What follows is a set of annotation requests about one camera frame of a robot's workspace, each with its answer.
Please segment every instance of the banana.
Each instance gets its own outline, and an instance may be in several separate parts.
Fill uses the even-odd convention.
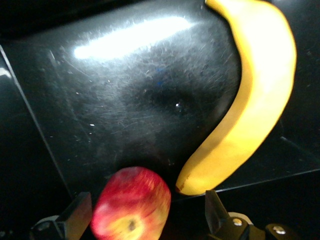
[[[183,166],[177,191],[200,195],[228,178],[277,123],[292,91],[296,45],[281,11],[261,0],[206,0],[228,22],[241,59],[230,109]]]

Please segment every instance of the apple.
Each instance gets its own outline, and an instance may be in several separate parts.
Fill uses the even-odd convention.
[[[98,240],[158,240],[168,218],[171,193],[144,167],[116,172],[94,207],[90,227]]]

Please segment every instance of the scratched black surface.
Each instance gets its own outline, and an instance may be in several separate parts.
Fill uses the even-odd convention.
[[[319,20],[312,2],[301,12],[298,0],[273,2],[287,15],[297,41],[294,91],[272,134],[221,190],[320,167],[319,58],[314,47],[306,51],[312,40],[305,41],[319,35],[312,32]],[[177,31],[145,44],[166,32],[148,28],[136,49],[122,57],[107,59],[105,51],[121,52],[137,40],[134,35],[84,51],[105,36],[161,19]],[[2,45],[68,189],[74,196],[90,191],[93,199],[116,170],[132,165],[155,170],[174,189],[184,162],[228,110],[240,81],[228,24],[200,0],[141,1]],[[303,101],[308,105],[301,107]],[[308,141],[312,147],[303,144]]]

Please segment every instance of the screw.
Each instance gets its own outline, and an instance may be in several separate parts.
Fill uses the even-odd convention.
[[[36,229],[38,231],[43,231],[43,230],[45,230],[45,229],[47,229],[49,227],[50,227],[50,222],[45,221],[45,222],[41,223],[40,225],[38,225]]]
[[[284,228],[281,227],[281,226],[274,226],[272,229],[273,229],[277,234],[281,234],[281,235],[286,234],[286,231],[285,231]]]
[[[233,224],[236,226],[242,226],[242,221],[239,218],[232,219]]]

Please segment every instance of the banana peel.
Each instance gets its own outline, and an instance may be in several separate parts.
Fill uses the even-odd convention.
[[[206,0],[229,23],[241,59],[241,82],[230,109],[183,166],[177,191],[201,195],[228,178],[257,150],[292,91],[297,52],[291,28],[261,0]]]

